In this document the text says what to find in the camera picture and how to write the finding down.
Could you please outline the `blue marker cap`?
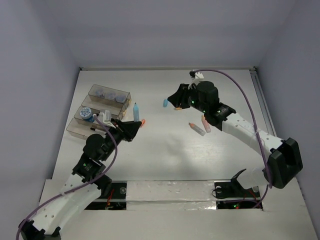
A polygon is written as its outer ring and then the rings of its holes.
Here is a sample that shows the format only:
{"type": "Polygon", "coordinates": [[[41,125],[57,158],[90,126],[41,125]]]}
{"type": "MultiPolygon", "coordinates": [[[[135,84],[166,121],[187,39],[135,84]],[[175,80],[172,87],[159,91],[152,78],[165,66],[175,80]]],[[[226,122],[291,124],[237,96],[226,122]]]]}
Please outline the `blue marker cap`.
{"type": "Polygon", "coordinates": [[[163,107],[166,108],[168,106],[168,100],[164,99],[163,100],[163,107]]]}

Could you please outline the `blue highlighter marker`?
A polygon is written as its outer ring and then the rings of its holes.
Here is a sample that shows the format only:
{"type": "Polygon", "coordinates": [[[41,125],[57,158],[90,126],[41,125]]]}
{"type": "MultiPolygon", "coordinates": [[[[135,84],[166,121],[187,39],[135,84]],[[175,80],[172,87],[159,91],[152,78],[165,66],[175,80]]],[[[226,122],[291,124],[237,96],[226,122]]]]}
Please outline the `blue highlighter marker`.
{"type": "Polygon", "coordinates": [[[140,112],[139,112],[138,104],[136,102],[134,103],[132,110],[133,110],[133,121],[139,122],[140,121],[140,112]]]}

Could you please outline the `clear bead cup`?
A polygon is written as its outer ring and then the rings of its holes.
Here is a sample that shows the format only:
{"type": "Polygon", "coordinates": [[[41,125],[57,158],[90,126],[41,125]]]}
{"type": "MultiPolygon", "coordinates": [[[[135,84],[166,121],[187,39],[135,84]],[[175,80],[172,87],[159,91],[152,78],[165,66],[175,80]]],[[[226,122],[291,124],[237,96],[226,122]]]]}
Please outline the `clear bead cup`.
{"type": "Polygon", "coordinates": [[[114,91],[108,91],[105,93],[104,97],[107,99],[107,100],[110,100],[110,101],[113,101],[115,100],[117,94],[114,92],[114,91]]]}
{"type": "Polygon", "coordinates": [[[105,97],[105,91],[103,88],[97,88],[95,90],[95,95],[99,98],[104,98],[105,97]]]}
{"type": "Polygon", "coordinates": [[[126,99],[127,99],[127,95],[123,93],[119,93],[115,97],[116,102],[122,103],[122,104],[126,101],[126,99]]]}

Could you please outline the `orange highlighter marker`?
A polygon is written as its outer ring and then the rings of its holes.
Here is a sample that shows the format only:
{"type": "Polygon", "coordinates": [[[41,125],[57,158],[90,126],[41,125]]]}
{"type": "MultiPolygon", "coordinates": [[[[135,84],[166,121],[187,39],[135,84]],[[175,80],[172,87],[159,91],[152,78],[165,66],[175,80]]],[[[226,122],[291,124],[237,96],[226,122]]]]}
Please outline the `orange highlighter marker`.
{"type": "Polygon", "coordinates": [[[211,127],[210,124],[207,122],[206,118],[204,115],[201,116],[201,122],[203,124],[203,127],[205,129],[206,133],[210,133],[211,132],[211,127]]]}

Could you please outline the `black white pen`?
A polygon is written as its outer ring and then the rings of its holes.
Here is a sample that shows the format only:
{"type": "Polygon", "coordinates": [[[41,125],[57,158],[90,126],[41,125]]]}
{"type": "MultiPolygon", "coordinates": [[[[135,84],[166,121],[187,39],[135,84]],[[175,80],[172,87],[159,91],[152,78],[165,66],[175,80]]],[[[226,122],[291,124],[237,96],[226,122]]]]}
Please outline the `black white pen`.
{"type": "Polygon", "coordinates": [[[100,130],[100,129],[97,129],[97,128],[94,128],[94,127],[90,127],[90,130],[96,132],[96,133],[99,133],[99,134],[103,134],[105,135],[106,132],[104,130],[100,130]]]}

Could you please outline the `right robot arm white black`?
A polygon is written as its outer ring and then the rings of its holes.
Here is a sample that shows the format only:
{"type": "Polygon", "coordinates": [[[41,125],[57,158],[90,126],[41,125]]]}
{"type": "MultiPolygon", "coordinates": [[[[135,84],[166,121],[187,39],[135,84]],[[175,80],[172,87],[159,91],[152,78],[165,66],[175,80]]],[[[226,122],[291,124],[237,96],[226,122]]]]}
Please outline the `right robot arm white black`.
{"type": "Polygon", "coordinates": [[[284,140],[256,129],[233,108],[220,102],[218,89],[212,82],[202,81],[192,86],[182,83],[168,101],[176,108],[197,109],[211,126],[232,135],[266,158],[265,167],[253,171],[242,169],[236,174],[230,183],[235,196],[261,185],[283,189],[303,169],[296,140],[291,137],[284,140]]]}

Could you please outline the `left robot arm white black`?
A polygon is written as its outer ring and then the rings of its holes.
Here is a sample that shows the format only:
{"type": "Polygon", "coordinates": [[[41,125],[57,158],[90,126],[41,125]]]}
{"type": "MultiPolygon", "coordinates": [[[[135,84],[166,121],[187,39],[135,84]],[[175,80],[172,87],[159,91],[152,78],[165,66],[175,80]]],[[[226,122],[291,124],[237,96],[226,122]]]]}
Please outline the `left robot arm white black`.
{"type": "Polygon", "coordinates": [[[104,165],[110,156],[116,158],[118,145],[131,142],[142,125],[141,121],[111,120],[111,127],[104,128],[104,135],[94,133],[85,142],[82,155],[62,186],[59,194],[40,204],[21,221],[16,239],[60,240],[85,208],[99,197],[110,194],[112,179],[106,173],[114,164],[104,165]]]}

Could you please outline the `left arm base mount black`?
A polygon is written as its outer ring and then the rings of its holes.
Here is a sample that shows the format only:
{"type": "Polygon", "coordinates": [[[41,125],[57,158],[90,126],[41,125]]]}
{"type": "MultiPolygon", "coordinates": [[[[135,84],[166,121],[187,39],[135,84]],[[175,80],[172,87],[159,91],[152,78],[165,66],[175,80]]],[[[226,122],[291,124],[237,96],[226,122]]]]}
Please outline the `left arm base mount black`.
{"type": "Polygon", "coordinates": [[[111,184],[109,193],[90,203],[85,210],[122,211],[127,209],[127,182],[116,181],[111,184]]]}

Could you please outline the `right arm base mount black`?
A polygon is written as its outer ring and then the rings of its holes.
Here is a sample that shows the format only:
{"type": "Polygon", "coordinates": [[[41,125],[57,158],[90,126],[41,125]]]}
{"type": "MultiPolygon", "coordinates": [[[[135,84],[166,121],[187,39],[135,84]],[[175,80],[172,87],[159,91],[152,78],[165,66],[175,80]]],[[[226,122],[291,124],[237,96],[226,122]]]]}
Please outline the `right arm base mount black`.
{"type": "Polygon", "coordinates": [[[245,170],[239,171],[229,181],[214,183],[211,195],[216,199],[218,210],[263,209],[259,187],[245,189],[238,181],[245,170]]]}

